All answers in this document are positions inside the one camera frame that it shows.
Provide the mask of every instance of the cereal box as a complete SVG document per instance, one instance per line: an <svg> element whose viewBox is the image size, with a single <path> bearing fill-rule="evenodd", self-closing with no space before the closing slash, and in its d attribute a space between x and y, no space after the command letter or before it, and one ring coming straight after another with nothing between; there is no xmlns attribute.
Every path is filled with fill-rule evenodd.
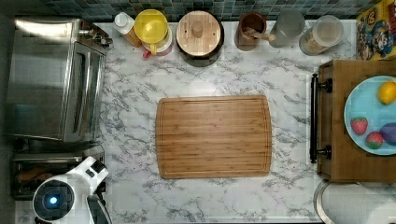
<svg viewBox="0 0 396 224"><path fill-rule="evenodd" d="M362 60L396 59L396 0L383 0L357 18L357 56Z"/></svg>

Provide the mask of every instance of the tile backsplash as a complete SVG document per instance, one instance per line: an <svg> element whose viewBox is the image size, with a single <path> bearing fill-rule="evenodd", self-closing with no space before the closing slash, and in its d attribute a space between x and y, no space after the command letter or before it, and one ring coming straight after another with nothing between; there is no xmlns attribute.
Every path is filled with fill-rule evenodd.
<svg viewBox="0 0 396 224"><path fill-rule="evenodd" d="M212 13L221 21L238 21L240 16L257 11L267 20L276 20L280 10L295 8L306 19L334 15L352 19L375 4L375 0L41 0L59 15L81 17L87 21L113 21L125 12L133 18L144 9L160 10L168 21L179 21L194 10Z"/></svg>

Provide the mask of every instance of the tray handle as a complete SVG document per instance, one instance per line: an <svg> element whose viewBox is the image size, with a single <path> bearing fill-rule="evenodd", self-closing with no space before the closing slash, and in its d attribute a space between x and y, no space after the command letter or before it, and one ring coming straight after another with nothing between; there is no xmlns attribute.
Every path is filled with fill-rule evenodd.
<svg viewBox="0 0 396 224"><path fill-rule="evenodd" d="M325 90L332 93L332 79L328 78L325 82L318 82L318 74L312 75L311 81L311 139L309 156L311 163L317 162L319 155L325 156L327 159L332 158L332 146L327 145L323 149L318 149L318 90Z"/></svg>

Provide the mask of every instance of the marble countertop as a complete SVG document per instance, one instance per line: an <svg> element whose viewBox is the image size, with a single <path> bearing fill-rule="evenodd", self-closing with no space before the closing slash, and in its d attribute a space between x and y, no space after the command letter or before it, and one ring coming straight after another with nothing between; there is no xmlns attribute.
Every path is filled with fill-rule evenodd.
<svg viewBox="0 0 396 224"><path fill-rule="evenodd" d="M268 22L271 30L273 22ZM219 59L208 67L183 61L174 46L164 57L142 58L110 23L99 141L110 172L107 209L113 223L319 222L313 205L322 179L309 160L310 80L332 59L354 59L355 22L343 21L340 44L304 55L298 38L252 51L233 42L237 22L224 22ZM313 25L307 21L305 30ZM264 94L273 130L271 172L264 177L162 179L155 151L157 104L164 97ZM31 205L17 203L17 223L30 223Z"/></svg>

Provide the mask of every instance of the toaster oven door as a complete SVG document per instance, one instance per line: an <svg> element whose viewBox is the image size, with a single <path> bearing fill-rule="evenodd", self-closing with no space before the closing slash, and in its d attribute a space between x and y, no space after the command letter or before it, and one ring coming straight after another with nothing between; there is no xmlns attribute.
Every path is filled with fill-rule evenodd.
<svg viewBox="0 0 396 224"><path fill-rule="evenodd" d="M105 55L76 43L71 66L64 142L94 139L100 109Z"/></svg>

